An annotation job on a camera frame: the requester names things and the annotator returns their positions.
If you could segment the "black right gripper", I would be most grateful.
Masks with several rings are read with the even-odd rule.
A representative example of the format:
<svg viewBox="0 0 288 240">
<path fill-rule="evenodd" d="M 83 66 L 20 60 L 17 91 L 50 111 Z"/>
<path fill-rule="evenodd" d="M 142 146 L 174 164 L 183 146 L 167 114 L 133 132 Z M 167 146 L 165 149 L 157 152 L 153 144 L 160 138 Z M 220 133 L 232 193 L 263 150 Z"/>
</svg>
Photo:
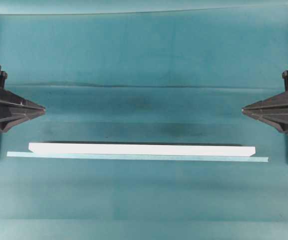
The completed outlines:
<svg viewBox="0 0 288 240">
<path fill-rule="evenodd" d="M 242 113 L 288 134 L 288 91 L 274 96 L 273 100 L 265 100 L 264 103 L 258 101 L 244 106 Z"/>
</svg>

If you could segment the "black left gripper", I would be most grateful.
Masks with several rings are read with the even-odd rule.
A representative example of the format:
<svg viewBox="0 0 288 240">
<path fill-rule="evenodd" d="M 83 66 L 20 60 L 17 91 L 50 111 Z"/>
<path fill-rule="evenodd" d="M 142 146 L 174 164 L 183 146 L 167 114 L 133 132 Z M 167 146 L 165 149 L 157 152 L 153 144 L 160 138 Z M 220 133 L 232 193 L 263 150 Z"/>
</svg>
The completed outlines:
<svg viewBox="0 0 288 240">
<path fill-rule="evenodd" d="M 0 133 L 24 122 L 24 118 L 32 120 L 42 115 L 45 115 L 45 107 L 0 87 Z"/>
</svg>

